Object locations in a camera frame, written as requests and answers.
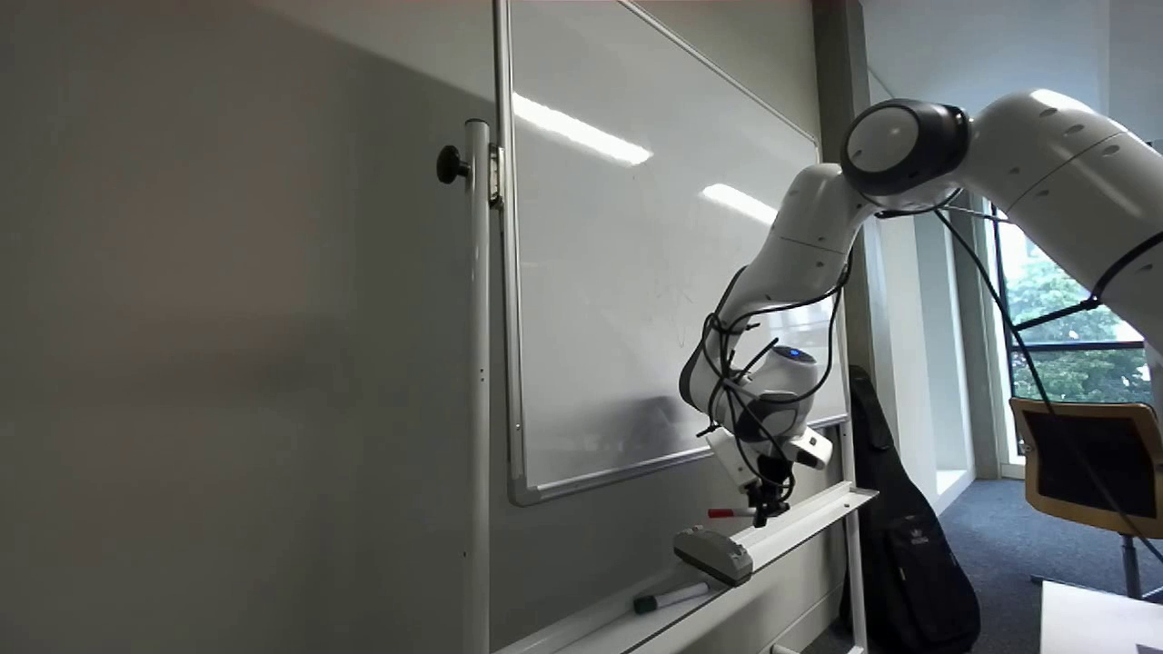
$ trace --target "chair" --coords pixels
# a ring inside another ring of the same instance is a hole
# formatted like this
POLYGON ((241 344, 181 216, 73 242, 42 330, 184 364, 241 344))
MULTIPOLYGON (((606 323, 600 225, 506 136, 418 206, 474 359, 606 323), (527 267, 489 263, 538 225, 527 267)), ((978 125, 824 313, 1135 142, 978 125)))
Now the chair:
POLYGON ((1135 538, 1163 538, 1163 435, 1145 403, 1009 401, 1026 441, 1026 503, 1122 538, 1128 596, 1142 592, 1135 538))

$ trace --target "window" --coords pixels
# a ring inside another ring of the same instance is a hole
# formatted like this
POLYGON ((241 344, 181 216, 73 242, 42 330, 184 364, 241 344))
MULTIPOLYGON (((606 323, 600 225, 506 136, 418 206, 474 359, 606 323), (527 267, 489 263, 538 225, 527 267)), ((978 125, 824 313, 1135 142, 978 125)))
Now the window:
MULTIPOLYGON (((1018 225, 996 222, 1000 286, 1016 318, 1035 319, 1075 306, 1087 290, 1066 277, 1018 225)), ((1142 336, 1110 311, 1072 313, 1023 330, 1049 401, 1151 403, 1142 336)), ((1039 401, 1018 341, 1007 338, 1009 398, 1039 401)))

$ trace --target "whiteboard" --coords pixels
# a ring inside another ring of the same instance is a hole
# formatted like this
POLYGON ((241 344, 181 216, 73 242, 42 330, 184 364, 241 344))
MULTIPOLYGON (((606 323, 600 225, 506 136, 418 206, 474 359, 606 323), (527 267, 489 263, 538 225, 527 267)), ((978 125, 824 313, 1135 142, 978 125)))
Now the whiteboard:
MULTIPOLYGON (((679 369, 768 237, 703 189, 778 206, 819 146, 615 0, 508 0, 506 55, 513 491, 538 503, 703 460, 705 417, 679 401, 679 369), (593 136, 646 162, 612 162, 623 153, 593 136)), ((770 330, 824 355, 824 323, 828 306, 810 306, 770 330)), ((842 407, 828 381, 814 423, 842 407)))

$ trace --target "wooden frame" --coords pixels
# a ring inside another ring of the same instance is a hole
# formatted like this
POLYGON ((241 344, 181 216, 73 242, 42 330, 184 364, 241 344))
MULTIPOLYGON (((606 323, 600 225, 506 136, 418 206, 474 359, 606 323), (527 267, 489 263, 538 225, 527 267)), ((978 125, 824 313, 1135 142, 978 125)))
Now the wooden frame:
POLYGON ((1026 441, 1028 456, 1026 456, 1026 503, 1047 516, 1063 516, 1072 523, 1091 523, 1100 530, 1121 530, 1121 536, 1145 536, 1145 538, 1163 538, 1163 435, 1161 435, 1161 423, 1151 416, 1151 407, 1145 403, 1054 403, 1054 417, 1104 417, 1104 423, 1128 423, 1135 428, 1135 435, 1142 441, 1142 449, 1148 450, 1151 461, 1151 493, 1157 493, 1157 516, 1142 516, 1142 514, 1128 514, 1121 516, 1115 510, 1096 510, 1096 506, 1075 506, 1075 503, 1063 503, 1063 499, 1047 499, 1039 491, 1043 479, 1043 460, 1039 460, 1039 443, 1033 435, 1033 417, 1049 416, 1047 403, 1039 401, 1009 401, 1016 412, 1016 424, 1018 435, 1026 441))

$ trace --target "white robotic arm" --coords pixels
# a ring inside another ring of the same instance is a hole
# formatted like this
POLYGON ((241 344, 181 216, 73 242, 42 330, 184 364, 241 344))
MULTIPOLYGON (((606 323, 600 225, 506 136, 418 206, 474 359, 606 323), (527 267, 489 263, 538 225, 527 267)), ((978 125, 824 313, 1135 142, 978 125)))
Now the white robotic arm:
POLYGON ((873 216, 922 216, 959 189, 1005 206, 1096 302, 1163 341, 1151 297, 1163 157, 1151 146, 1054 90, 1000 99, 973 120, 931 102, 873 105, 847 136, 842 169, 806 169, 794 182, 679 377, 685 401, 721 424, 714 450, 743 475, 755 527, 781 514, 794 461, 828 461, 828 443, 802 428, 822 369, 795 344, 737 364, 737 338, 760 313, 828 297, 873 216))

